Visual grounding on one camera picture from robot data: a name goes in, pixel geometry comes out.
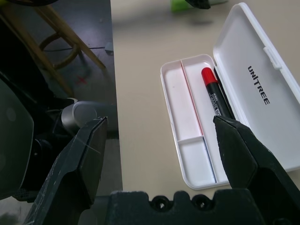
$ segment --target black marker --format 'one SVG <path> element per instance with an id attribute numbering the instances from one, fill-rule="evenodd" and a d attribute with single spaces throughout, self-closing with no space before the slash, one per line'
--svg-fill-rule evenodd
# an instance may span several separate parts
<path id="1" fill-rule="evenodd" d="M 204 68 L 201 74 L 216 115 L 232 118 L 221 89 L 218 85 L 218 81 L 216 80 L 211 68 Z"/>

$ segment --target red mark on floor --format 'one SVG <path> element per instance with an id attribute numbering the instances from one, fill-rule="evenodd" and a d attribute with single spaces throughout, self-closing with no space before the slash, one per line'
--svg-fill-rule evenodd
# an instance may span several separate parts
<path id="1" fill-rule="evenodd" d="M 88 84 L 84 78 L 77 76 L 77 78 L 79 79 L 79 81 L 76 82 L 76 84 L 80 84 L 80 83 L 84 83 L 84 84 Z"/>

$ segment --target wooden stool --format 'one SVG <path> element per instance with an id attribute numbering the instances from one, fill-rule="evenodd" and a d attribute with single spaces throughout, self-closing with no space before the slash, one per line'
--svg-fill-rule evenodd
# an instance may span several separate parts
<path id="1" fill-rule="evenodd" d="M 51 77 L 56 79 L 62 89 L 73 97 L 73 91 L 65 83 L 62 76 L 56 71 L 68 65 L 80 51 L 83 51 L 100 69 L 105 69 L 105 65 L 88 48 L 88 46 L 76 35 L 76 33 L 66 24 L 66 22 L 54 11 L 51 6 L 34 7 L 39 16 L 49 24 L 56 32 L 46 38 L 40 45 L 31 37 L 27 30 L 22 26 L 19 18 L 13 13 L 10 4 L 0 8 L 0 18 L 9 26 L 9 28 L 26 45 L 27 49 L 34 57 L 39 60 L 42 66 L 48 70 Z M 72 48 L 72 52 L 62 61 L 52 64 L 43 52 L 44 48 L 52 41 L 63 38 Z"/>

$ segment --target pencil case compartment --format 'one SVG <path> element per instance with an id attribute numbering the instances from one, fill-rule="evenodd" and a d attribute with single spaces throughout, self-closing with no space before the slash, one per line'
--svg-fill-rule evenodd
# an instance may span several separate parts
<path id="1" fill-rule="evenodd" d="M 215 111 L 201 76 L 214 69 L 209 55 L 166 63 L 162 83 L 184 181 L 192 189 L 223 185 L 224 172 L 213 123 Z"/>

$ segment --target cable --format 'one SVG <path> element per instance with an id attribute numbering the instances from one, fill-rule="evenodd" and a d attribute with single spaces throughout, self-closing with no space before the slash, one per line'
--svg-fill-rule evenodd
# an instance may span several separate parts
<path id="1" fill-rule="evenodd" d="M 94 47 L 89 49 L 104 49 L 105 47 Z M 44 50 L 44 52 L 60 52 L 65 50 L 72 50 L 73 48 L 62 48 L 62 49 L 56 49 L 56 50 Z"/>

